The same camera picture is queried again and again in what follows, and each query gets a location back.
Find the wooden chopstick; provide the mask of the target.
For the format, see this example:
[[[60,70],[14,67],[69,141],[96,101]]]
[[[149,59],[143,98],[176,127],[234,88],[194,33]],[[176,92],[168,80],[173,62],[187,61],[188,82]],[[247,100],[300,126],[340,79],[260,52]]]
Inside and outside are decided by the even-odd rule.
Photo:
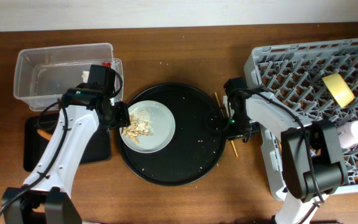
[[[221,107],[221,103],[220,103],[220,100],[219,100],[219,96],[217,94],[217,92],[214,92],[214,97],[215,97],[215,100],[216,100],[216,103],[218,104],[219,107]],[[225,112],[223,109],[221,109],[221,113],[223,114],[223,116],[225,115]],[[238,153],[237,153],[237,149],[236,149],[236,146],[234,144],[234,141],[233,140],[229,140],[230,142],[230,145],[232,147],[232,150],[234,151],[234,155],[235,157],[238,157]]]
[[[282,153],[282,144],[281,144],[281,141],[280,141],[278,138],[276,138],[276,140],[277,140],[277,144],[278,144],[279,151],[280,151],[280,153]]]

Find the grey plate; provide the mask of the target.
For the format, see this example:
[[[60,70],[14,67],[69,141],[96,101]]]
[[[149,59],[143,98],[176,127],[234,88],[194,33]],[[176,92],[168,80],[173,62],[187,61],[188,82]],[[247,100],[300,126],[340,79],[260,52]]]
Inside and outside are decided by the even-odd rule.
[[[129,113],[137,108],[146,109],[150,113],[153,135],[141,136],[139,143],[135,144],[121,134],[123,128],[120,128],[119,134],[124,144],[133,151],[141,153],[153,153],[163,149],[175,134],[176,124],[172,112],[162,103],[151,100],[134,103],[129,107]]]

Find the carrot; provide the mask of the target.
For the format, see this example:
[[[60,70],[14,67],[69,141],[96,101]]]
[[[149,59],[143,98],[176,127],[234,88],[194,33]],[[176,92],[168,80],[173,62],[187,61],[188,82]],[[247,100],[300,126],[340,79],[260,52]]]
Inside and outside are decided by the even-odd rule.
[[[42,138],[46,139],[46,140],[51,140],[52,138],[52,134],[42,130],[42,129],[38,129],[37,133],[39,134],[39,136],[41,136]]]

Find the yellow bowl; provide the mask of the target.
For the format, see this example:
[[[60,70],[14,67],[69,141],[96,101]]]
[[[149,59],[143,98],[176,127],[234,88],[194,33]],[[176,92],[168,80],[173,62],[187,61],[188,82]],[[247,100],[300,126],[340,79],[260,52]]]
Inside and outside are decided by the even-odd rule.
[[[323,82],[341,108],[345,108],[354,100],[355,96],[352,90],[340,74],[335,73],[323,77]]]

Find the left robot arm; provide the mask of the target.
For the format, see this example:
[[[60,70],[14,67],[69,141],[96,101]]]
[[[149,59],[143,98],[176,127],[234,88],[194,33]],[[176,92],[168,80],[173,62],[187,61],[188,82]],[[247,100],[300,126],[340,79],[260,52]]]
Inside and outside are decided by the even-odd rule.
[[[2,196],[6,223],[83,223],[71,190],[84,151],[99,128],[130,124],[126,103],[111,102],[121,91],[115,82],[123,82],[115,70],[92,65],[87,81],[57,100],[59,117],[38,164],[22,187],[8,187]]]

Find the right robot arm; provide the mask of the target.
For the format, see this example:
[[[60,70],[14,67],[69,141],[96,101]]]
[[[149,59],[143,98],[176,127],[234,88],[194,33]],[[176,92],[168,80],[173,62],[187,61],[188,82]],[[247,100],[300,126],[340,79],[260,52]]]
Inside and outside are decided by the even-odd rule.
[[[224,84],[227,118],[212,133],[226,139],[250,139],[251,122],[270,131],[281,143],[282,177],[287,195],[272,223],[309,223],[327,197],[347,181],[347,170],[335,125],[313,121],[276,99],[265,88],[251,89],[241,78]]]

